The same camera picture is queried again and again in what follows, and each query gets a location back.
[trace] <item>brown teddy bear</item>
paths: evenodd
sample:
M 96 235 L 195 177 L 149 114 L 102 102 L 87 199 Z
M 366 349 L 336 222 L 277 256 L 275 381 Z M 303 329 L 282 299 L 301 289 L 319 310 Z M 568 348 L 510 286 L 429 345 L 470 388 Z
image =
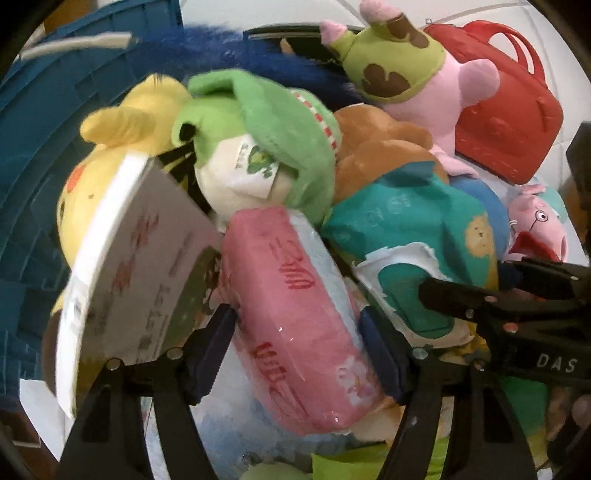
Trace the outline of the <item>brown teddy bear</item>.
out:
M 364 103 L 338 110 L 335 118 L 343 139 L 337 155 L 334 203 L 411 162 L 435 162 L 435 173 L 449 184 L 447 173 L 429 152 L 433 139 L 426 129 L 398 122 L 382 109 Z

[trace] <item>book cover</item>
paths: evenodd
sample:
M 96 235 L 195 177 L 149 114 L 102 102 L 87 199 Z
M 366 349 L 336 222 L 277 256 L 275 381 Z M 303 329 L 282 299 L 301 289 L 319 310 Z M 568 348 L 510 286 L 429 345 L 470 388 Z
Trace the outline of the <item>book cover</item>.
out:
M 182 346 L 219 304 L 222 238 L 161 164 L 128 155 L 86 232 L 56 349 L 59 405 L 75 417 L 105 361 Z

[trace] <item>black eye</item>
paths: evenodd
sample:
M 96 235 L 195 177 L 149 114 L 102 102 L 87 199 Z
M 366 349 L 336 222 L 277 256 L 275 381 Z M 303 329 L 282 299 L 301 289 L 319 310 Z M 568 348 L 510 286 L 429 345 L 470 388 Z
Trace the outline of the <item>black eye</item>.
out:
M 538 220 L 539 222 L 547 222 L 548 221 L 548 215 L 546 214 L 545 211 L 538 210 L 535 213 L 535 219 Z
M 64 212 L 66 211 L 66 202 L 64 200 L 60 203 L 60 223 L 64 219 Z
M 195 135 L 197 135 L 197 128 L 195 127 L 195 125 L 182 124 L 181 130 L 178 133 L 178 139 L 181 142 L 188 142 L 192 140 Z

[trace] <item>blue plastic crate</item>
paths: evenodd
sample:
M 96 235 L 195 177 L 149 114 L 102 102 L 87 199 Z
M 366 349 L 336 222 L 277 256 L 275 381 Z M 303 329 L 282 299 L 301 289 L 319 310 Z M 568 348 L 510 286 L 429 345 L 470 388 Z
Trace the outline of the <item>blue plastic crate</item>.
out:
M 178 0 L 122 0 L 44 41 L 105 31 L 141 38 L 177 25 Z M 97 108 L 118 103 L 151 73 L 132 51 L 88 49 L 16 62 L 0 85 L 0 342 L 5 330 L 10 345 L 18 346 L 0 348 L 0 403 L 3 395 L 18 393 L 15 371 L 39 375 L 29 366 L 13 368 L 20 360 L 11 355 L 22 350 L 19 342 L 38 349 L 67 282 L 56 204 L 67 176 L 92 149 L 79 136 L 80 123 Z
M 39 352 L 11 332 L 0 330 L 0 410 L 18 405 L 20 378 L 41 377 Z

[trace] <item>bag handle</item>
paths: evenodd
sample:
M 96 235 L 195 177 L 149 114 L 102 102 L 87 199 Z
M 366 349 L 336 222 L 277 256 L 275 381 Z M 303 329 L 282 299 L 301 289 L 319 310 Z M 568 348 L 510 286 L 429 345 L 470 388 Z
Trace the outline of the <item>bag handle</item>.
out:
M 544 67 L 538 56 L 537 52 L 535 51 L 534 47 L 531 43 L 517 30 L 514 30 L 507 25 L 503 25 L 500 23 L 489 22 L 488 20 L 474 20 L 474 22 L 470 22 L 462 27 L 467 33 L 471 34 L 472 36 L 476 37 L 483 43 L 490 43 L 491 38 L 493 35 L 497 33 L 502 33 L 513 45 L 515 51 L 517 52 L 517 63 L 521 65 L 525 70 L 529 71 L 527 58 L 525 58 L 525 53 L 523 52 L 523 48 L 521 45 L 517 43 L 515 38 L 521 40 L 527 51 L 531 56 L 531 61 L 534 66 L 534 77 L 536 77 L 539 81 L 541 81 L 544 85 L 546 84 L 546 77 L 544 73 Z

